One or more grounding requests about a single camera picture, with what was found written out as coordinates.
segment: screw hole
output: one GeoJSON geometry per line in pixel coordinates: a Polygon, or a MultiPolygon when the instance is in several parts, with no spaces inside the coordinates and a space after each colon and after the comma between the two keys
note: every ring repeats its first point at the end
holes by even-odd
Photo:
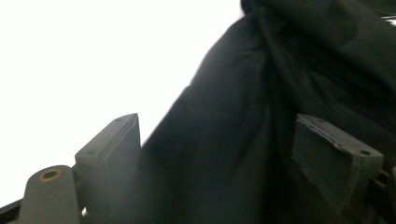
{"type": "Polygon", "coordinates": [[[364,156],[370,156],[370,155],[371,155],[371,153],[370,153],[370,152],[368,152],[368,151],[362,150],[362,151],[361,151],[361,155],[364,155],[364,156]]]}
{"type": "Polygon", "coordinates": [[[56,171],[49,171],[43,174],[43,179],[50,179],[58,174],[56,171]]]}
{"type": "Polygon", "coordinates": [[[61,172],[62,171],[60,169],[48,170],[47,172],[41,174],[38,179],[41,182],[50,182],[51,180],[54,180],[61,176],[61,172]]]}

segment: black jacket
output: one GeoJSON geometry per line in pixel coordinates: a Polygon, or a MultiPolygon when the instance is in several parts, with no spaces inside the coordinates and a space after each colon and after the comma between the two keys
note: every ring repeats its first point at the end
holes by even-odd
{"type": "Polygon", "coordinates": [[[396,165],[396,28],[355,0],[243,8],[144,145],[131,223],[356,223],[290,158],[295,117],[326,119],[396,165]]]}

